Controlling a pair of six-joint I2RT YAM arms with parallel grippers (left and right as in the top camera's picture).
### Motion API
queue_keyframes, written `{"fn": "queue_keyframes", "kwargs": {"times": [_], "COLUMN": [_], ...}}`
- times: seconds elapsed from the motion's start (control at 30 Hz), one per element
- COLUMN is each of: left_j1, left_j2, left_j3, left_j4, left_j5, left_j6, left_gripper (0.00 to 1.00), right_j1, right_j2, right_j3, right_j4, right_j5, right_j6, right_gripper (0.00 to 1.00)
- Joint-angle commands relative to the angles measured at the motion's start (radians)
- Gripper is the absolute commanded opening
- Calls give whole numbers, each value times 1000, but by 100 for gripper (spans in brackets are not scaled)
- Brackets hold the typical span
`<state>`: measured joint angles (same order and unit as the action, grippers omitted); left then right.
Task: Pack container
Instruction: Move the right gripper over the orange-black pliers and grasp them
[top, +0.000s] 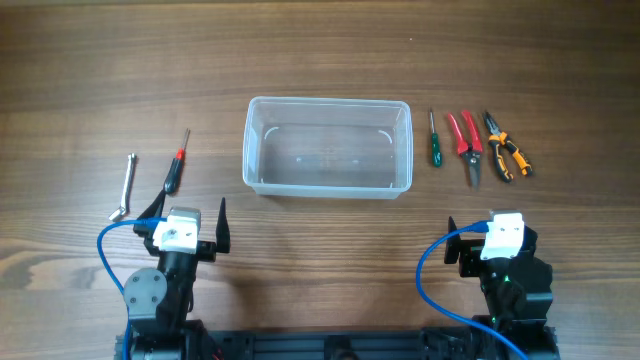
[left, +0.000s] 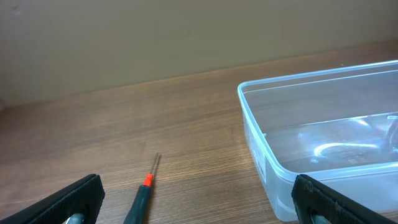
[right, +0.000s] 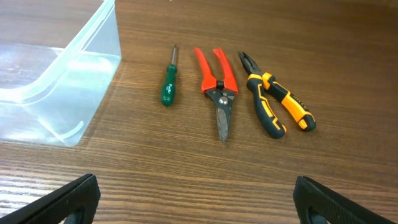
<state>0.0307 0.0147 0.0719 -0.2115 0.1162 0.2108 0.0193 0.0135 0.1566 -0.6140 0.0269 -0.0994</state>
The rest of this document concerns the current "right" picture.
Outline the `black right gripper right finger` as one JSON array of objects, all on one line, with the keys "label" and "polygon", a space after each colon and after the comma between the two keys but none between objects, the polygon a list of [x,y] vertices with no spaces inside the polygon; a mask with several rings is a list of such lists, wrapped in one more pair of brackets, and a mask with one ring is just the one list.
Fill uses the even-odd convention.
[{"label": "black right gripper right finger", "polygon": [[297,177],[293,198],[301,224],[394,224],[307,176]]}]

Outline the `green handled screwdriver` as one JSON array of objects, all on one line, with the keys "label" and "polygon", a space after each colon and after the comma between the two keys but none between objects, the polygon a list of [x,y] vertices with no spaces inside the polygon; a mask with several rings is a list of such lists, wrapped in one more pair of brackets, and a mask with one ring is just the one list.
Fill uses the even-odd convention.
[{"label": "green handled screwdriver", "polygon": [[177,74],[176,59],[178,55],[177,52],[178,52],[178,47],[177,45],[175,45],[173,48],[171,63],[167,67],[165,82],[162,85],[161,103],[164,106],[171,106],[175,98],[175,89],[176,89],[175,84],[176,84],[176,74]]}]

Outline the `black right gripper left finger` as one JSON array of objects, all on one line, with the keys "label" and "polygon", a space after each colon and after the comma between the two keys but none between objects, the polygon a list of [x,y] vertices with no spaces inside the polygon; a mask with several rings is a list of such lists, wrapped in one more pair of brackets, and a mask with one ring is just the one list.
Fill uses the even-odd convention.
[{"label": "black right gripper left finger", "polygon": [[101,193],[95,175],[86,174],[1,218],[1,223],[91,224]]}]

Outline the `red handled snips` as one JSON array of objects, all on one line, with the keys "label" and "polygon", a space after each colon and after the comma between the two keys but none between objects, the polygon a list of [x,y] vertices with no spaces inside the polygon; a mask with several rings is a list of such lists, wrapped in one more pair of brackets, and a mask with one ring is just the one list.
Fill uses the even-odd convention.
[{"label": "red handled snips", "polygon": [[217,80],[213,76],[205,55],[198,47],[195,47],[193,51],[203,74],[201,92],[215,104],[218,135],[221,142],[226,142],[229,134],[233,101],[238,94],[234,72],[222,48],[213,49],[213,53],[221,65],[224,75],[223,80]]}]

